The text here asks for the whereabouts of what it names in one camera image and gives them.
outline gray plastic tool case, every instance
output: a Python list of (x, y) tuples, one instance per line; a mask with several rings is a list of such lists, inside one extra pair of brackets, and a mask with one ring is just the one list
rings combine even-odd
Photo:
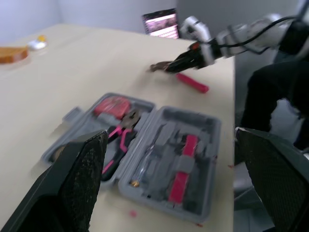
[[(122, 95), (105, 94), (87, 112), (78, 107), (71, 110), (63, 118), (71, 128), (42, 155), (42, 160), (51, 165), (55, 151), (68, 141), (85, 133), (118, 125), (120, 120), (113, 116), (93, 114), (100, 102), (112, 96)], [(181, 219), (195, 223), (205, 221), (211, 209), (220, 121), (169, 106), (157, 111), (151, 102), (125, 97), (131, 102), (131, 109), (142, 112), (134, 128), (138, 133), (112, 178), (101, 181), (100, 189), (109, 189), (119, 180), (120, 193), (127, 198)], [(182, 155), (183, 138), (188, 134), (198, 137), (193, 158)], [(108, 144), (104, 165), (113, 158), (118, 143), (116, 140)], [(169, 201), (169, 194), (178, 172), (187, 173), (189, 177), (184, 183), (186, 188), (182, 203), (173, 203)], [(138, 187), (132, 186), (136, 178), (139, 178)]]

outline black pants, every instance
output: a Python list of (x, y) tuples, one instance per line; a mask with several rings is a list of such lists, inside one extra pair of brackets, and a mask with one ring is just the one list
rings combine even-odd
[[(309, 116), (309, 62), (284, 62), (255, 71), (248, 83), (241, 126), (270, 131), (271, 113), (283, 98)], [(309, 147), (309, 119), (303, 122), (294, 146), (302, 150)]]

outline table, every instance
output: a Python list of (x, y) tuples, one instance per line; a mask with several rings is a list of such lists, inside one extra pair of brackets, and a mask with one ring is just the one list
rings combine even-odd
[(150, 64), (175, 59), (191, 41), (58, 24), (12, 45), (25, 45), (39, 34), (47, 36), (47, 49), (0, 66), (0, 227), (45, 170), (39, 160), (66, 130), (62, 117), (75, 106), (87, 110), (103, 94), (118, 92), (152, 101), (157, 108), (171, 105), (221, 119), (211, 216), (201, 228), (125, 199), (115, 186), (98, 194), (90, 231), (232, 232), (233, 58), (184, 72), (210, 87), (200, 94), (166, 73), (146, 72)]

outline toolbox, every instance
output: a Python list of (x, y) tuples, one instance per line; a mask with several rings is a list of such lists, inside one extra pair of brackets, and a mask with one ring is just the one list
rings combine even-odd
[[(115, 183), (120, 193), (138, 203), (195, 223), (205, 221), (210, 213), (214, 174), (219, 148), (221, 122), (215, 117), (108, 93), (88, 111), (72, 109), (63, 121), (70, 125), (43, 155), (52, 165), (67, 142), (80, 135), (107, 130), (121, 120), (98, 113), (104, 100), (121, 97), (129, 100), (131, 110), (140, 111), (134, 127), (135, 138), (110, 179), (101, 181), (100, 190)], [(113, 159), (119, 139), (109, 143), (104, 168)]]

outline pliers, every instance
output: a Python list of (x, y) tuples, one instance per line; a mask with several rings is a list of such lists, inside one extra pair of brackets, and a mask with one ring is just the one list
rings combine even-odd
[(101, 180), (107, 181), (115, 173), (120, 161), (126, 155), (131, 141), (135, 138), (137, 132), (133, 130), (140, 119), (139, 110), (132, 110), (124, 116), (120, 125), (111, 126), (108, 129), (108, 143), (121, 136), (120, 145), (112, 160), (105, 166), (102, 171)]

